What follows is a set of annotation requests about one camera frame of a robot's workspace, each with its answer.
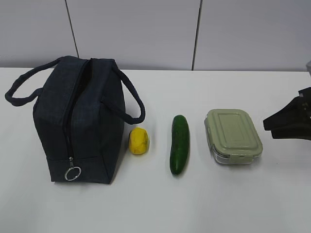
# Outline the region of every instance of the zipper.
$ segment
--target zipper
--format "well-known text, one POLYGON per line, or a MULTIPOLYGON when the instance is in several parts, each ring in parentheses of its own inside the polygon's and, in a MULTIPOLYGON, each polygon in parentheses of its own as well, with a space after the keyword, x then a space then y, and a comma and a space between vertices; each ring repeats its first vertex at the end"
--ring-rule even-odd
MULTIPOLYGON (((73 165, 74 153, 73 153, 72 141, 71 141, 72 113, 73 113, 74 106, 76 105, 76 103, 78 101, 78 98, 81 96, 81 94, 83 93, 83 91, 85 90, 85 88, 87 87, 87 85, 91 79, 92 68, 93 68, 92 67, 92 59, 90 61, 85 62, 82 65, 81 71, 78 75, 78 80, 77 80, 76 84, 74 85, 73 92, 72 92, 71 98, 69 100, 69 104, 68 104, 67 109, 65 111, 65 116, 64 116, 64 121, 63 121, 63 133, 64 133, 65 140, 66 140, 67 155, 68 155, 69 165, 70 165, 69 170, 73 170, 74 168, 78 168, 78 167, 75 167, 73 165)), ((65 179, 69 181, 69 179, 67 179, 68 171, 65 173, 65 179)))

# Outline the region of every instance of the bag handle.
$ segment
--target bag handle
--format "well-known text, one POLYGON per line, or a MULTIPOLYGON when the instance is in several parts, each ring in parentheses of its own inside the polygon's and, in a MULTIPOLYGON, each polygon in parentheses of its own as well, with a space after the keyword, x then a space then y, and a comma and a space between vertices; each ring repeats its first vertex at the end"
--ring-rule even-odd
POLYGON ((8 90, 7 93, 5 93, 5 99, 9 101, 13 106, 23 106, 31 101, 33 101, 37 96, 40 96, 42 93, 43 88, 38 88, 35 90, 30 96, 24 97, 24 98, 14 98, 13 94, 17 91, 17 89, 31 76, 36 74, 39 71, 48 69, 56 65, 62 57, 57 58, 55 61, 52 61, 50 63, 47 63, 45 65, 36 67, 32 70, 29 70, 27 73, 22 74, 18 79, 15 80, 10 90, 8 90))
POLYGON ((128 79, 128 77, 122 71, 120 71, 116 66, 112 66, 112 70, 118 75, 122 83, 126 86, 126 88, 130 91, 134 99, 137 101, 140 107, 140 117, 138 118, 131 117, 130 115, 125 113, 123 110, 121 110, 119 107, 117 107, 115 104, 113 104, 110 100, 107 100, 105 97, 102 97, 101 102, 104 103, 116 115, 122 118, 126 123, 130 125, 142 123, 146 116, 145 106, 142 103, 141 99, 139 98, 136 89, 134 88, 133 84, 128 79))

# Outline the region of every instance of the zipper pull ring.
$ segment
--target zipper pull ring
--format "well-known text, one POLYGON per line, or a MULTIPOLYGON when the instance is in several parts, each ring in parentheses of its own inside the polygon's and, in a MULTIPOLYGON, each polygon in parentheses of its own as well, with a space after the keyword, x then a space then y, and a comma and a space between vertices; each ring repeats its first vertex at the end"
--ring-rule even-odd
POLYGON ((70 163, 70 168, 74 168, 72 157, 69 158, 69 163, 70 163))
POLYGON ((65 180, 66 181, 74 181, 75 179, 77 179, 81 175, 81 168, 79 166, 73 165, 73 158, 72 157, 69 157, 69 164, 70 164, 70 168, 65 172, 65 180), (76 175, 72 179, 68 179, 68 177, 67 177, 68 173, 72 170, 75 170, 75 169, 78 169, 78 175, 76 175))

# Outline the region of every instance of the food container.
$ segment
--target food container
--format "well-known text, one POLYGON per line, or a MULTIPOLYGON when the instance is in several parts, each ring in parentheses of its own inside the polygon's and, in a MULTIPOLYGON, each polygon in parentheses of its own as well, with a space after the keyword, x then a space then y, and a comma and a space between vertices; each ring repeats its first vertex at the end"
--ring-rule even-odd
POLYGON ((251 117, 239 109, 211 110, 204 121, 208 146, 220 164, 250 164, 262 153, 251 117))

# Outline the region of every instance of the metal ring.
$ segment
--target metal ring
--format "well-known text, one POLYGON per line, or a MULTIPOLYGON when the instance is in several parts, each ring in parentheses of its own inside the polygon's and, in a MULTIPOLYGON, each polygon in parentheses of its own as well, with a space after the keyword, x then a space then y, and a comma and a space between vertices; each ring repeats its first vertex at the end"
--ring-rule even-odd
POLYGON ((80 168, 79 166, 74 166, 74 167, 69 168, 69 169, 66 171, 66 173, 65 173, 65 179, 66 179, 66 181, 74 181, 74 180, 77 179, 80 175, 81 175, 81 168, 80 168), (76 175, 76 176, 73 177, 72 179, 68 179, 68 178, 67 178, 68 173, 69 173, 70 171, 72 171, 72 170, 75 170, 75 169, 78 169, 78 170, 79 170, 78 175, 76 175))

